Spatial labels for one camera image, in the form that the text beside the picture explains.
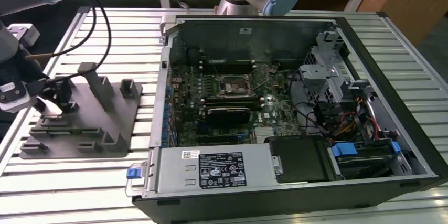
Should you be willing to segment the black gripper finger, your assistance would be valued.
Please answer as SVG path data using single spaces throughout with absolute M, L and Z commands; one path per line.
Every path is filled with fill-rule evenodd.
M 47 80 L 44 86 L 44 99 L 52 102 L 63 111 L 71 113 L 75 110 L 76 102 L 71 101 L 72 88 L 75 87 L 71 78 Z

